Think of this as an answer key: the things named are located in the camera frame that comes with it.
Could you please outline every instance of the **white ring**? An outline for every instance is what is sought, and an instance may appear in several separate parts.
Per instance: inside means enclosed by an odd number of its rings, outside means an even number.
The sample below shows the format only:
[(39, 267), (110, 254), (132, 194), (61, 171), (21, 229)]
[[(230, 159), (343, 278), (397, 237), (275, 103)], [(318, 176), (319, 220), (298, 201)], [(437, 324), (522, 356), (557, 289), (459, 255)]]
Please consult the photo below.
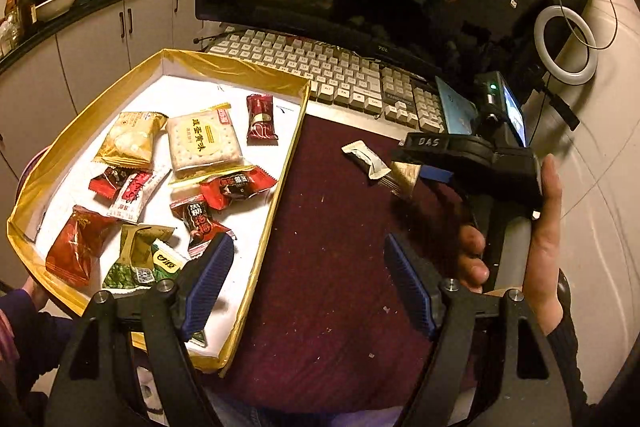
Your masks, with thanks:
[[(596, 46), (596, 39), (593, 38), (593, 33), (585, 20), (569, 8), (564, 8), (564, 14), (569, 20), (575, 22), (578, 28), (581, 29), (584, 37), (586, 38), (587, 44), (590, 46)], [(542, 12), (538, 14), (536, 23), (533, 26), (533, 38), (536, 42), (536, 49), (538, 51), (538, 55), (540, 55), (542, 63), (552, 76), (556, 77), (558, 80), (566, 82), (567, 84), (573, 84), (575, 86), (576, 84), (586, 82), (591, 79), (596, 72), (596, 67), (598, 66), (598, 51), (589, 49), (589, 60), (587, 60), (587, 64), (582, 71), (571, 73), (570, 71), (563, 70), (554, 62), (545, 46), (545, 26), (553, 17), (562, 17), (561, 7), (549, 6), (543, 9)]]

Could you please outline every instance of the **person's right hand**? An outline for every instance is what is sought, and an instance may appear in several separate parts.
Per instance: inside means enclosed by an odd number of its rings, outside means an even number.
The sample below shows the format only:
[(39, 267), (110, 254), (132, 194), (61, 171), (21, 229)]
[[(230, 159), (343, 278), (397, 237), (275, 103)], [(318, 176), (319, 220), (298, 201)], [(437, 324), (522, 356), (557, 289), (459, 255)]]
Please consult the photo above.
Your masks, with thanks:
[[(543, 333), (548, 335), (556, 329), (563, 313), (558, 300), (562, 184), (551, 154), (542, 163), (541, 178), (543, 206), (540, 217), (533, 223), (522, 292)], [(484, 250), (484, 237), (474, 227), (466, 225), (460, 228), (460, 244), (460, 280), (472, 291), (480, 293), (482, 284), (489, 277), (489, 270), (479, 257)]]

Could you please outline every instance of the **dark glass bottle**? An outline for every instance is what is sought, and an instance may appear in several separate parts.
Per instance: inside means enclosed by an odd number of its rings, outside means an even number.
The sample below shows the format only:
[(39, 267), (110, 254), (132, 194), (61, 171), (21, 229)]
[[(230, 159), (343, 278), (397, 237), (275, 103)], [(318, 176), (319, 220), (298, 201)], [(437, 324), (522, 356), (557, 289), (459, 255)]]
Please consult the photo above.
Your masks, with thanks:
[(24, 39), (28, 39), (36, 30), (35, 0), (18, 0), (18, 9), (20, 10), (20, 20), (22, 22)]

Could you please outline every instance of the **white candy wrapper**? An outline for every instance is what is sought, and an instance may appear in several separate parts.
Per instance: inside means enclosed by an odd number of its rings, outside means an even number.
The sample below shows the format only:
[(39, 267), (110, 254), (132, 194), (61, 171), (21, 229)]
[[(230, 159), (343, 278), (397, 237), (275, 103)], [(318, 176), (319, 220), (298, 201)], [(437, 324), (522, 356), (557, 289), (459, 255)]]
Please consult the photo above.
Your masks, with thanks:
[(124, 182), (118, 197), (107, 211), (107, 216), (137, 223), (146, 202), (170, 170), (167, 165), (154, 165), (153, 172), (134, 172)]
[(371, 180), (379, 180), (391, 172), (391, 169), (362, 140), (345, 145), (342, 152), (353, 154), (358, 160), (368, 165)]

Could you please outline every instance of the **metal screw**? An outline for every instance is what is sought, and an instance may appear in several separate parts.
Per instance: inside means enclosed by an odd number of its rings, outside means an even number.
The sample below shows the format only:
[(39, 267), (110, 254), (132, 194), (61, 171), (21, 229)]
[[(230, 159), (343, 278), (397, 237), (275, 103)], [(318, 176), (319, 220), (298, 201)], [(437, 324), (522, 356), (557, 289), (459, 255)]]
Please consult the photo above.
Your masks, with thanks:
[(162, 279), (157, 285), (156, 288), (159, 292), (170, 292), (174, 289), (174, 282), (171, 279)]
[(107, 299), (111, 296), (110, 291), (108, 290), (100, 290), (97, 294), (94, 295), (94, 301), (98, 304), (102, 304), (103, 302), (107, 302)]
[(456, 279), (445, 279), (444, 289), (448, 292), (457, 292), (460, 289), (460, 283)]
[(514, 301), (514, 302), (521, 302), (524, 301), (524, 293), (522, 293), (520, 290), (518, 290), (517, 288), (511, 288), (508, 292), (507, 295), (509, 296), (509, 298)]

